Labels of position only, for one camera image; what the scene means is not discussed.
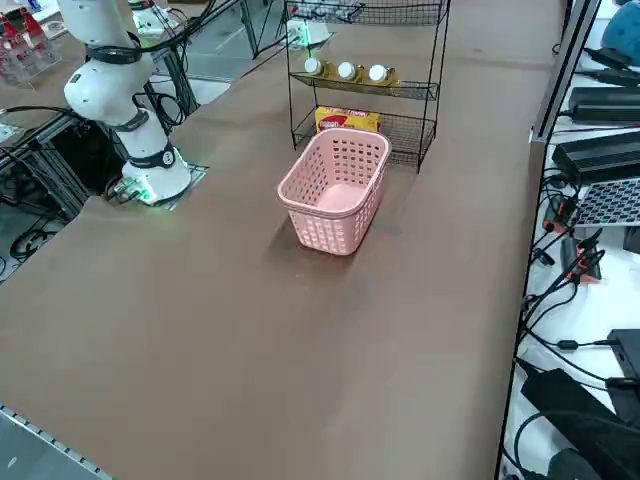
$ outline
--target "red item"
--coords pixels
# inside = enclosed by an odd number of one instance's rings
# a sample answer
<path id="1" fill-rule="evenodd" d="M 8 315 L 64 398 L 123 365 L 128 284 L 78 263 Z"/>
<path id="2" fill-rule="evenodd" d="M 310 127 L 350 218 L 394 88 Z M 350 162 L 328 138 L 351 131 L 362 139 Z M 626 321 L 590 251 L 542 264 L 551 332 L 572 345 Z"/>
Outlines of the red item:
<path id="1" fill-rule="evenodd" d="M 4 38 L 11 43 L 13 47 L 15 44 L 19 44 L 24 42 L 24 38 L 20 35 L 20 32 L 13 24 L 9 21 L 7 17 L 4 15 L 0 16 L 0 22 L 2 23 L 2 27 L 4 28 Z"/>
<path id="2" fill-rule="evenodd" d="M 22 14 L 22 18 L 24 18 L 24 26 L 27 29 L 27 33 L 31 38 L 37 37 L 38 35 L 44 35 L 44 30 L 38 23 L 38 21 L 33 18 L 31 12 L 27 10 L 25 7 L 20 9 L 20 13 Z"/>

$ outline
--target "yellow bottle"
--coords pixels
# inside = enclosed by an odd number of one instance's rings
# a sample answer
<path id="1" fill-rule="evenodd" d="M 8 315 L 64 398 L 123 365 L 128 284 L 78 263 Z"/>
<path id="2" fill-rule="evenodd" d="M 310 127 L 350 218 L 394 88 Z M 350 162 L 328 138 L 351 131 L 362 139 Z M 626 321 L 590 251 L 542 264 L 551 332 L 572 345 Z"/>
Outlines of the yellow bottle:
<path id="1" fill-rule="evenodd" d="M 381 87 L 397 85 L 399 83 L 398 74 L 395 68 L 385 67 L 384 65 L 374 65 L 369 69 L 367 83 Z"/>
<path id="2" fill-rule="evenodd" d="M 314 77 L 325 78 L 327 80 L 333 80 L 336 77 L 335 67 L 329 62 L 318 60 L 314 57 L 309 57 L 304 62 L 304 71 Z"/>
<path id="3" fill-rule="evenodd" d="M 351 62 L 342 62 L 338 66 L 338 77 L 343 82 L 362 83 L 364 80 L 364 67 L 354 65 Z"/>

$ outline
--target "bottle cap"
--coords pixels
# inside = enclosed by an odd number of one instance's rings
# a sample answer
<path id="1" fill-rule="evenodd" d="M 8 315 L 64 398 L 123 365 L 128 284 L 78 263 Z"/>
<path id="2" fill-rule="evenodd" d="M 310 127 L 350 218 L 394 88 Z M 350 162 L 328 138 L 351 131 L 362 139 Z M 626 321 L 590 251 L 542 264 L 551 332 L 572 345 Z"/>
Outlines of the bottle cap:
<path id="1" fill-rule="evenodd" d="M 369 78 L 374 82 L 382 82 L 387 78 L 389 71 L 383 65 L 374 65 L 369 69 Z"/>
<path id="2" fill-rule="evenodd" d="M 313 57 L 309 57 L 304 62 L 304 70 L 312 75 L 317 75 L 322 72 L 322 63 Z"/>
<path id="3" fill-rule="evenodd" d="M 345 80 L 351 80 L 356 75 L 356 67 L 353 63 L 342 62 L 338 67 L 338 75 Z"/>

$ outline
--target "table surface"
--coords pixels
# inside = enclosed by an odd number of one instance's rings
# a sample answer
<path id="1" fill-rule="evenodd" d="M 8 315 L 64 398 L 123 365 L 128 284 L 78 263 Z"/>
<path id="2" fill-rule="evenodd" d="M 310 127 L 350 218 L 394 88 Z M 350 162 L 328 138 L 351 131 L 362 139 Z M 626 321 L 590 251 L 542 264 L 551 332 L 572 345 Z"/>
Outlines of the table surface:
<path id="1" fill-rule="evenodd" d="M 301 247 L 275 195 L 284 55 L 235 83 L 174 132 L 211 166 L 178 210 L 91 200 L 0 291 L 3 403 L 121 479 L 490 478 L 560 18 L 454 2 L 438 138 L 350 258 Z M 432 29 L 352 28 L 336 51 L 425 68 Z"/>

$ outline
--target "black power supply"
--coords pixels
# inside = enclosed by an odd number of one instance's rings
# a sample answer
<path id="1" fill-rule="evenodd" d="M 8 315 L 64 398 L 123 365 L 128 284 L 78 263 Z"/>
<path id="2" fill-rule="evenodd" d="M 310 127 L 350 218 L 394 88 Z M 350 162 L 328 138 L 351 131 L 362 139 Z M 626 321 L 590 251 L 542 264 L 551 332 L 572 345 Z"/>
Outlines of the black power supply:
<path id="1" fill-rule="evenodd" d="M 640 125 L 640 88 L 576 87 L 563 115 L 577 124 Z"/>
<path id="2" fill-rule="evenodd" d="M 605 182 L 640 176 L 640 132 L 560 143 L 553 161 L 572 180 Z"/>

